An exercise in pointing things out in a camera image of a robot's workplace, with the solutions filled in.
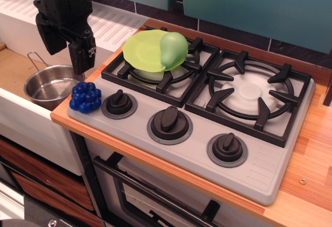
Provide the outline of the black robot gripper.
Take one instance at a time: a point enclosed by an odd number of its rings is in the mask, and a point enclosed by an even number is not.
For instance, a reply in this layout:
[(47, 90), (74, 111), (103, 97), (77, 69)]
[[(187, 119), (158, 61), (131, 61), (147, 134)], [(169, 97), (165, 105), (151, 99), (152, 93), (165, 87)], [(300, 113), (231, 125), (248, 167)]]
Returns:
[(74, 73), (83, 74), (94, 67), (96, 44), (88, 17), (93, 0), (35, 0), (36, 25), (50, 55), (67, 47)]

